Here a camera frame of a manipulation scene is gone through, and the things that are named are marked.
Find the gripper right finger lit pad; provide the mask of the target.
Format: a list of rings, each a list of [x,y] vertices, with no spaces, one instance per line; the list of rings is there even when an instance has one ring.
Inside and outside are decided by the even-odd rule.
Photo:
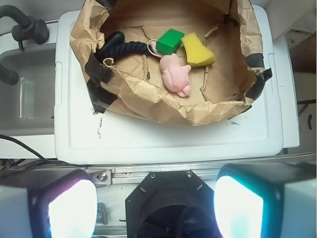
[[[315,238],[317,167],[226,164],[218,173],[213,205],[224,238]]]

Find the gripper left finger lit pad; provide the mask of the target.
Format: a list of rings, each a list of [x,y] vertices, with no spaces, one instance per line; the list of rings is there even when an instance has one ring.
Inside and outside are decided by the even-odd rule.
[[[97,189],[82,169],[2,170],[2,238],[90,238]]]

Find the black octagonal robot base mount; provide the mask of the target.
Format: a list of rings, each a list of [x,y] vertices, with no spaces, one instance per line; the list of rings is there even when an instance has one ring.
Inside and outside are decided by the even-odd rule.
[[[219,238],[213,190],[193,171],[150,172],[125,200],[129,238]]]

